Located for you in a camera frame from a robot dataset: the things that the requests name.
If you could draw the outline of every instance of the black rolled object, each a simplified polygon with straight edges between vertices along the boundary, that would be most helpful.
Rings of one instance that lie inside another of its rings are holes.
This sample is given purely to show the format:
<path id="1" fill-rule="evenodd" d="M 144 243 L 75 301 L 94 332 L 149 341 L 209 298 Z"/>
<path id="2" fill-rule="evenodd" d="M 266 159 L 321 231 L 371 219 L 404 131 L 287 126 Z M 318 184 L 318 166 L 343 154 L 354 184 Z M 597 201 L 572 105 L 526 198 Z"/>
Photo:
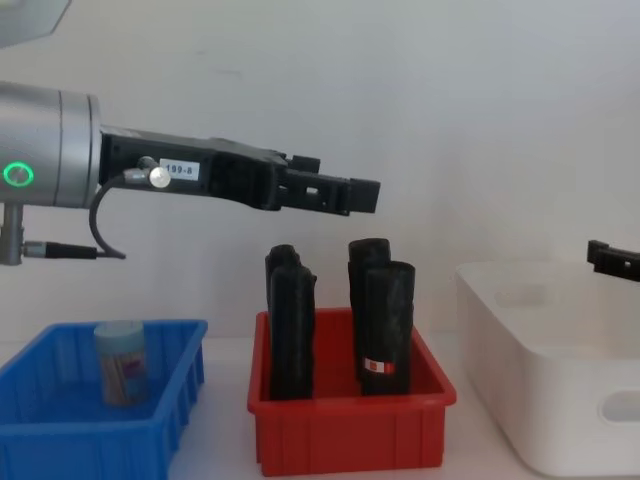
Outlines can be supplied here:
<path id="1" fill-rule="evenodd" d="M 391 261 L 391 247 L 385 238 L 365 238 L 349 244 L 349 283 L 353 313 L 353 352 L 356 378 L 362 376 L 365 275 L 368 268 L 381 267 Z"/>
<path id="2" fill-rule="evenodd" d="M 277 245 L 271 249 L 264 259 L 267 275 L 267 305 L 271 310 L 271 275 L 282 265 L 300 265 L 300 256 L 293 245 Z"/>
<path id="3" fill-rule="evenodd" d="M 271 400 L 313 397 L 315 283 L 303 266 L 271 275 Z"/>
<path id="4" fill-rule="evenodd" d="M 403 262 L 366 273 L 363 395 L 404 395 L 411 387 L 415 268 Z"/>

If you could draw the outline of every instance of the robotic arm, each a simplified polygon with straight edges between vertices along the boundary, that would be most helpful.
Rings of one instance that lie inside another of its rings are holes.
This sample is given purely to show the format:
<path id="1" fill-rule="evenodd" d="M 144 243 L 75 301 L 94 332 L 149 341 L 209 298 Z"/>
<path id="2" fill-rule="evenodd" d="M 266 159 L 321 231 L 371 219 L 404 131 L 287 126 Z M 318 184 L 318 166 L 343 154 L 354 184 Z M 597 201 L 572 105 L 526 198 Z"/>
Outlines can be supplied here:
<path id="1" fill-rule="evenodd" d="M 50 34 L 70 0 L 0 0 L 0 48 Z M 97 227 L 113 187 L 218 197 L 261 210 L 374 213 L 380 184 L 319 174 L 320 160 L 224 139 L 103 126 L 91 95 L 0 82 L 0 264 L 25 256 L 125 258 Z M 96 193 L 98 184 L 102 188 Z M 88 208 L 102 251 L 24 242 L 23 205 Z"/>

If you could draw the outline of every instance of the white wall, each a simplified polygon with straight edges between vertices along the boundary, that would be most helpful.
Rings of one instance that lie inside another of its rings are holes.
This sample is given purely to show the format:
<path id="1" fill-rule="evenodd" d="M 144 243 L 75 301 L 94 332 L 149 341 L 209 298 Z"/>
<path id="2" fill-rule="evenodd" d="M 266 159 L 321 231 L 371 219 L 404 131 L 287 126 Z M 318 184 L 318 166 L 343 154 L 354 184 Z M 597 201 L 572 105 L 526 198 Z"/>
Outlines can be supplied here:
<path id="1" fill-rule="evenodd" d="M 640 2 L 75 0 L 51 38 L 0 52 L 6 80 L 99 95 L 104 122 L 223 136 L 380 179 L 375 216 L 264 213 L 114 193 L 126 262 L 0 269 L 0 338 L 49 322 L 203 317 L 244 335 L 263 257 L 294 243 L 319 305 L 348 298 L 346 244 L 418 267 L 422 325 L 454 324 L 471 260 L 640 249 Z M 29 208 L 27 237 L 90 242 L 87 213 Z"/>

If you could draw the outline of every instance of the white table surface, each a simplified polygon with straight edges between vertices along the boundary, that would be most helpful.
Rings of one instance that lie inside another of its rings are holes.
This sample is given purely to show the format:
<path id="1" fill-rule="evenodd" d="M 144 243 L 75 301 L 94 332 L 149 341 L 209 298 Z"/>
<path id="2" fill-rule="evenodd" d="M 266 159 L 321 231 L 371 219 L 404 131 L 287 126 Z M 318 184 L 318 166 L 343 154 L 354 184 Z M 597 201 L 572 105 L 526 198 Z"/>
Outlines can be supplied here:
<path id="1" fill-rule="evenodd" d="M 535 480 L 547 478 L 528 469 L 494 425 L 458 361 L 454 334 L 435 334 L 427 344 L 458 392 L 447 409 L 444 465 L 439 469 L 365 472 L 312 477 L 323 480 Z M 205 384 L 192 410 L 180 450 L 171 464 L 171 480 L 261 479 L 255 457 L 253 416 L 247 391 L 253 339 L 204 340 Z M 0 365 L 21 344 L 0 343 Z"/>

